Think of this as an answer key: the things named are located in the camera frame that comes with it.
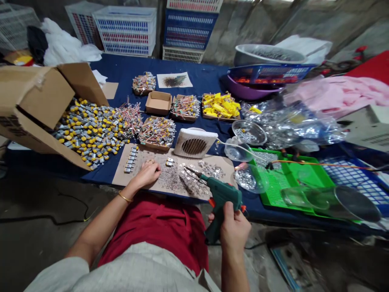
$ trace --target blue tablecloth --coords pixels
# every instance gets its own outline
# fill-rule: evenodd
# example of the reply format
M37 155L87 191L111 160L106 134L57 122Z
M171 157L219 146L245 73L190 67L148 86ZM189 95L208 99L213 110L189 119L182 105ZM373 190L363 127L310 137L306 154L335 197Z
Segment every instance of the blue tablecloth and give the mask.
M111 54L103 54L101 61L91 63L92 69L97 69L102 75L107 76L108 82L118 82L118 90L115 98L109 100L109 104L113 107L119 107L127 101L127 96L130 97L131 103L140 102L141 110L145 110L147 97L136 97L132 92L133 78L142 75L143 72L152 72L155 76L164 73L179 73L188 72L189 78L193 87L188 88L164 88L156 90L169 92L173 96L177 94L189 95L194 94L200 98L206 92L224 92L226 88L219 82L219 78L226 74L227 67L213 66L206 64L191 64L183 62L172 62L165 60L156 60L149 58L126 57ZM202 117L196 122L177 122L177 132L181 128L198 127L206 131L215 132L219 135L222 141L226 141L231 137L231 124L217 120L207 120ZM218 149L220 155L224 155L223 146ZM80 177L88 182L98 184L111 184L118 166L122 149L114 156L93 172L84 171L73 164L66 161L59 155L41 155L34 151L9 151L7 153L7 161L13 166L30 166L33 169L39 169L48 173L55 173L64 178L79 179ZM217 155L215 147L211 147L208 154ZM250 193L240 188L243 193L243 204L247 206L247 212L250 218L260 221L271 221L281 224L293 224L306 228L320 228L334 231L347 231L347 234L381 234L381 232L373 231L372 229L358 226L348 222L339 220L320 219L310 217L301 212L285 210L282 208L272 208L264 206L259 198L259 195Z

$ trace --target red shorts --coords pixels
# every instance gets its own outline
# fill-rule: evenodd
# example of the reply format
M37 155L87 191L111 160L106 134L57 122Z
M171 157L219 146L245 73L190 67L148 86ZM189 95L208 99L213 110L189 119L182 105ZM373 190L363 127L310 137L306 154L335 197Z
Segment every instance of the red shorts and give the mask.
M124 212L98 266L113 261L133 244L147 242L172 252L198 275L203 268L208 271L204 231L197 207L142 192Z

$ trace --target green tray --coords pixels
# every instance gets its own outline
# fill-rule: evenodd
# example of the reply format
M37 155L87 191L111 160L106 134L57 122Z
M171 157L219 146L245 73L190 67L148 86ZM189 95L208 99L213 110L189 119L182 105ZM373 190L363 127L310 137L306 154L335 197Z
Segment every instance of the green tray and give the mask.
M266 152L276 154L278 160L291 160L292 155L283 157L279 151L263 150L252 148L255 152ZM300 156L301 160L305 162L319 163L316 158ZM256 165L255 160L250 162L252 165ZM297 164L297 163L281 163L280 170L269 170L267 172L254 171L254 177L256 180L260 180L261 176L266 176L269 180L269 188L265 193L260 194L262 203L267 206L287 208L292 210L299 210L308 215L325 217L315 213L312 208L298 207L287 205L282 196L281 190L289 187L298 187L299 173L303 172L304 177L301 178L301 182L311 187L333 187L335 184L332 182L328 174L325 172L321 165L309 165L309 164Z

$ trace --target concrete wall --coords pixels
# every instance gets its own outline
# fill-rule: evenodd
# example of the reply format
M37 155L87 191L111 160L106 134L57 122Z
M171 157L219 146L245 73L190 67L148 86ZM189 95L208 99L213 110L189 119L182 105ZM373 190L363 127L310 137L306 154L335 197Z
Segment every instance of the concrete wall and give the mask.
M49 17L67 32L75 35L64 6L80 0L9 0L35 9L38 17ZM163 28L167 0L89 0L103 5L158 7L157 40L153 56L162 57ZM299 9L299 3L307 2ZM224 0L203 62L232 65L235 46L244 43L275 44L288 36L299 34L333 42L329 57L336 59L352 56L355 48L369 46L375 55L389 49L388 0Z

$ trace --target sleeve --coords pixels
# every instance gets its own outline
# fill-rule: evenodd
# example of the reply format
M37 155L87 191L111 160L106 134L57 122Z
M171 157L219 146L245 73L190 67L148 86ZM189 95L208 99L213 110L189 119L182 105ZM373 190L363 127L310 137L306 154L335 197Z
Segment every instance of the sleeve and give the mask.
M79 257L65 258L40 272L25 292L68 291L78 279L88 273L89 266L84 259Z

